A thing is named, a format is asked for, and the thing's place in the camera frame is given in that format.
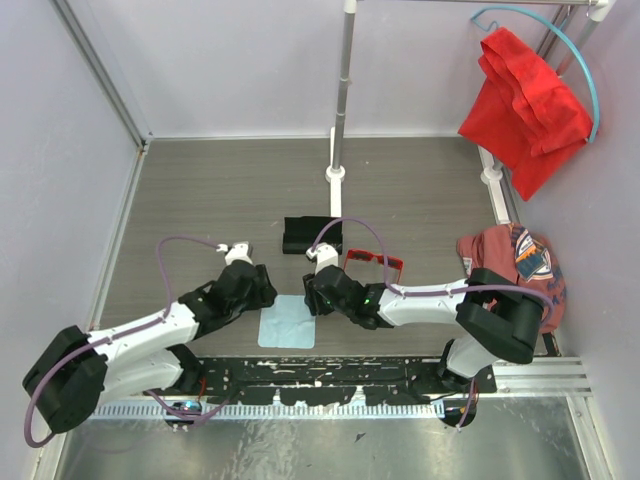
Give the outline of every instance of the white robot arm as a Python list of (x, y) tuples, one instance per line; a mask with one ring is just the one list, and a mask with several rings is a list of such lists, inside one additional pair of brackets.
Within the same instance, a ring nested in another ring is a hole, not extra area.
[(469, 279), (443, 285), (402, 287), (394, 293), (384, 284), (362, 286), (338, 267), (338, 253), (328, 244), (309, 249), (315, 274), (304, 277), (305, 302), (314, 315), (337, 311), (366, 328), (407, 324), (459, 324), (466, 334), (447, 343), (439, 374), (445, 385), (462, 391), (482, 368), (502, 359), (526, 364), (533, 360), (542, 302), (521, 293), (486, 291), (445, 296), (408, 296), (410, 292), (452, 292), (469, 285), (513, 285), (487, 269)]
[(98, 406), (128, 395), (197, 388), (202, 365), (183, 344), (223, 328), (245, 311), (272, 306), (277, 295), (266, 267), (253, 265), (248, 242), (226, 251), (218, 279), (182, 295), (166, 318), (160, 311), (88, 334), (76, 326), (58, 333), (22, 382), (30, 396), (70, 352), (97, 345), (60, 368), (38, 397), (36, 407), (53, 433), (75, 428)]

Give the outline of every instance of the red cloth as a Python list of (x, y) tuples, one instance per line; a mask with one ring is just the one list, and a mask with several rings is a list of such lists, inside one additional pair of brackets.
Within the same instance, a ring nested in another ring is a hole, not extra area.
[[(553, 301), (555, 308), (541, 333), (555, 330), (564, 315), (567, 289), (557, 257), (549, 240), (530, 233), (517, 223), (496, 225), (478, 235), (458, 240), (458, 255), (462, 258), (467, 275), (477, 267), (493, 270), (498, 275), (521, 287), (538, 290)], [(538, 255), (541, 263), (532, 259)]]
[(531, 196), (591, 134), (593, 121), (549, 65), (506, 28), (482, 41), (487, 75), (458, 133), (513, 172), (513, 186)]

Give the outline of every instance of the blue towel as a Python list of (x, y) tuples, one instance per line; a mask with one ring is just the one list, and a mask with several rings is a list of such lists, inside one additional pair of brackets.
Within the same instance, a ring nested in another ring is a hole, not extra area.
[(275, 348), (313, 348), (316, 317), (304, 304), (304, 295), (278, 295), (275, 304), (260, 313), (258, 345)]

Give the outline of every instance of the sunglasses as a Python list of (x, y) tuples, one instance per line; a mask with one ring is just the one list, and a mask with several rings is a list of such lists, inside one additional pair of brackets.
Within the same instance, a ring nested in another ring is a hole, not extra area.
[[(351, 248), (347, 252), (347, 256), (344, 259), (344, 265), (342, 267), (343, 270), (347, 269), (347, 263), (349, 262), (349, 260), (359, 260), (361, 262), (371, 262), (373, 260), (377, 260), (380, 265), (384, 265), (383, 255), (376, 255), (373, 252), (369, 252), (367, 250), (359, 250), (357, 248)], [(400, 276), (402, 275), (402, 269), (404, 268), (404, 262), (398, 257), (391, 257), (387, 255), (387, 264), (389, 265), (389, 268), (398, 270), (398, 278), (396, 279), (396, 282), (399, 282)]]

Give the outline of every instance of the wood-grain floor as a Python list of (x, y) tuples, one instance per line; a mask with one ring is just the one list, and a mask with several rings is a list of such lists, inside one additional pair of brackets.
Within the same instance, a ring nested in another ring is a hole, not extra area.
[[(328, 214), (328, 147), (323, 139), (153, 142), (101, 326), (164, 306), (154, 247), (176, 233), (249, 240), (278, 292), (302, 294), (302, 276), (313, 266), (303, 256), (282, 255), (283, 218)], [(405, 260), (403, 284), (463, 277), (456, 239), (495, 222), (474, 145), (459, 138), (348, 139), (344, 166), (343, 213), (371, 222), (389, 254)], [(345, 225), (344, 234), (346, 248), (379, 250), (359, 225)], [(186, 243), (167, 245), (165, 258), (177, 295), (216, 278), (223, 266), (212, 250)], [(363, 283), (381, 275), (375, 265), (350, 265), (349, 272)], [(446, 326), (367, 331), (333, 315), (318, 318), (314, 349), (278, 350), (258, 346), (258, 326), (257, 312), (245, 314), (191, 347), (199, 355), (439, 355), (461, 334)]]

